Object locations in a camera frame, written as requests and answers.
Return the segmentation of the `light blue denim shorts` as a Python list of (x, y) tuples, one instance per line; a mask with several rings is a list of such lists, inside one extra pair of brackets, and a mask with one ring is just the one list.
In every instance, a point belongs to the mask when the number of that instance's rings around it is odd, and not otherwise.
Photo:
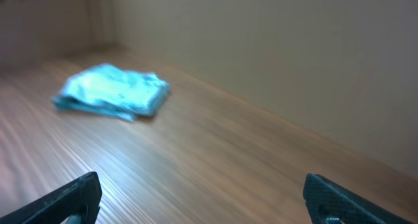
[(170, 84), (154, 72), (124, 71), (102, 63), (70, 76), (52, 102), (58, 110), (135, 121), (154, 116), (169, 93)]

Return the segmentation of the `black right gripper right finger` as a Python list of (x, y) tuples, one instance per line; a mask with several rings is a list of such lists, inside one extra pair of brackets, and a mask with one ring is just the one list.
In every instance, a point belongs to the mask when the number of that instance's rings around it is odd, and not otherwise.
[(303, 198), (314, 224), (411, 224), (319, 174), (306, 176)]

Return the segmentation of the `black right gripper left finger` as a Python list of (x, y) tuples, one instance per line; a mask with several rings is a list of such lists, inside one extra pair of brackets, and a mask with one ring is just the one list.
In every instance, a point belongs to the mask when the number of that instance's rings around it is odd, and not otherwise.
[(1, 217), (2, 224), (94, 224), (102, 189), (96, 172), (88, 172), (51, 193)]

